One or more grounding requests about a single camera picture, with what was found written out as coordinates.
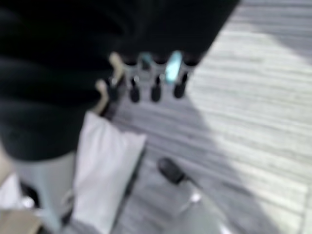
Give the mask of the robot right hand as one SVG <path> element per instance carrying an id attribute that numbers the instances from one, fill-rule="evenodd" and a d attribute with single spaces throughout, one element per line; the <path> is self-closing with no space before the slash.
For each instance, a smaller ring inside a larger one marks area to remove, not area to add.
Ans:
<path id="1" fill-rule="evenodd" d="M 114 93 L 117 53 L 130 98 L 140 98 L 138 59 L 151 56 L 151 99 L 174 51 L 187 76 L 202 60 L 236 0 L 3 0 L 0 3 L 0 142 L 49 234 L 67 231 L 74 209 L 78 138 L 103 79 Z"/>

